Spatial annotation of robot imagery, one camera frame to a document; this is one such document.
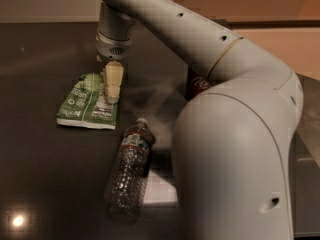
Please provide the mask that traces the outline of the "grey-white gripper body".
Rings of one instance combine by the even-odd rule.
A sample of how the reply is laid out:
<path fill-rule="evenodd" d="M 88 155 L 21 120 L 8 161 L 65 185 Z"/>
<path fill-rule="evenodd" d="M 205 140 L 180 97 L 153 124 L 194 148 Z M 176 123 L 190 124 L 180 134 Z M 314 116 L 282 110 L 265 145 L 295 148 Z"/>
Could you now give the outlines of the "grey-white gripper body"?
<path fill-rule="evenodd" d="M 104 36 L 100 31 L 96 34 L 96 48 L 100 59 L 121 61 L 128 57 L 131 40 L 116 41 Z"/>

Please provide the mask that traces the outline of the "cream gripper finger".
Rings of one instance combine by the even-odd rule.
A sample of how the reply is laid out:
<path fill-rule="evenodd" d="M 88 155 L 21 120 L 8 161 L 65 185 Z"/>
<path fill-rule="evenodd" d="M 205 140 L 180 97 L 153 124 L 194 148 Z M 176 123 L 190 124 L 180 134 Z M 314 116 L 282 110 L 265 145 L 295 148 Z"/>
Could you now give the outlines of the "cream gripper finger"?
<path fill-rule="evenodd" d="M 110 104 L 116 104 L 119 101 L 123 73 L 124 68 L 118 61 L 110 61 L 104 67 L 105 92 Z"/>

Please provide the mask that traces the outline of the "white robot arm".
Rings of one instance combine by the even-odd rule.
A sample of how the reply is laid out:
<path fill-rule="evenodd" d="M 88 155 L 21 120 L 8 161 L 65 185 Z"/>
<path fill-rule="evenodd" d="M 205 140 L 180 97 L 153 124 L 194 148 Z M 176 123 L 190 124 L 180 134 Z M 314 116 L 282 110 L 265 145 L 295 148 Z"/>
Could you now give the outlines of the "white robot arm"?
<path fill-rule="evenodd" d="M 176 120 L 172 164 L 187 240 L 293 240 L 289 153 L 303 110 L 295 72 L 170 0 L 103 0 L 137 19 L 210 88 Z"/>

